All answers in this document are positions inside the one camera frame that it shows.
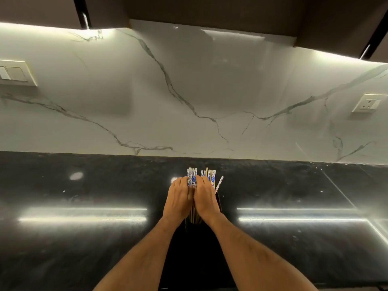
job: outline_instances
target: person's right arm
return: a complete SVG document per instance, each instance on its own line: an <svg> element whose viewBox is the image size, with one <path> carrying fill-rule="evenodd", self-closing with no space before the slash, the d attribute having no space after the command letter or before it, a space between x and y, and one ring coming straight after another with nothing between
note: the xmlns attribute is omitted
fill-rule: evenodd
<svg viewBox="0 0 388 291"><path fill-rule="evenodd" d="M239 291L317 291L293 265L220 213L214 189L206 177L196 176L196 180L196 210L216 234Z"/></svg>

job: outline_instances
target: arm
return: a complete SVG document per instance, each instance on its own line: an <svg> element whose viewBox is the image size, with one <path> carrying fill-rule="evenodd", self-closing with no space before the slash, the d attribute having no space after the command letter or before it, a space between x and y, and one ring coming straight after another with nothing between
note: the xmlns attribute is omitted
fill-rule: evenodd
<svg viewBox="0 0 388 291"><path fill-rule="evenodd" d="M187 177L175 180L168 190L163 217L97 284L94 291L157 290L172 235L192 205Z"/></svg>
<svg viewBox="0 0 388 291"><path fill-rule="evenodd" d="M317 291L293 265L235 227L220 213L213 187L196 176L195 207L216 234L240 291Z"/></svg>

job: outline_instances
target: kitchen counter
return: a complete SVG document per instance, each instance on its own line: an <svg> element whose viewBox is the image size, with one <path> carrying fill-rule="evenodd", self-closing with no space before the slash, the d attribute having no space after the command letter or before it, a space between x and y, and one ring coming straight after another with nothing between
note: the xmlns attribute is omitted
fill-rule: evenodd
<svg viewBox="0 0 388 291"><path fill-rule="evenodd" d="M91 290L157 223L188 167L224 176L236 226L317 287L388 283L386 166L0 152L0 289ZM232 288L206 224L182 223L160 288Z"/></svg>

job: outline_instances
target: bundle of chopsticks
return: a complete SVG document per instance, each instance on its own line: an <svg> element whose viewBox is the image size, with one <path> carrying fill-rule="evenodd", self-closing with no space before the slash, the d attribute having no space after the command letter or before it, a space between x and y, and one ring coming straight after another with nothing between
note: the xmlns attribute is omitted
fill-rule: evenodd
<svg viewBox="0 0 388 291"><path fill-rule="evenodd" d="M189 178L187 180L188 186L190 186L190 185L196 186L196 179L195 179L196 175L197 175L197 168L188 168L187 169L187 176ZM206 168L206 170L201 170L200 176L207 177L208 180L210 181L211 185L213 186L213 188L215 188L215 183L216 183L216 171L215 170L209 170L208 168ZM218 185L215 188L215 193L217 193L223 178L224 177L221 176L220 181L218 182ZM192 206L192 208L190 210L190 214L188 216L188 219L192 224L199 224L202 221L198 212L195 210L194 205Z"/></svg>

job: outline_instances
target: wall switch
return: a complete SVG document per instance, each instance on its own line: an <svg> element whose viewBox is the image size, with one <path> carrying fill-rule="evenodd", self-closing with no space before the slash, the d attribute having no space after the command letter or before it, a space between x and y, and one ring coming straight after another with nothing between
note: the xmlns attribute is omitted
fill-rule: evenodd
<svg viewBox="0 0 388 291"><path fill-rule="evenodd" d="M364 94L352 112L375 112L381 101L385 100L387 96L381 94Z"/></svg>
<svg viewBox="0 0 388 291"><path fill-rule="evenodd" d="M0 60L0 84L37 86L24 61Z"/></svg>

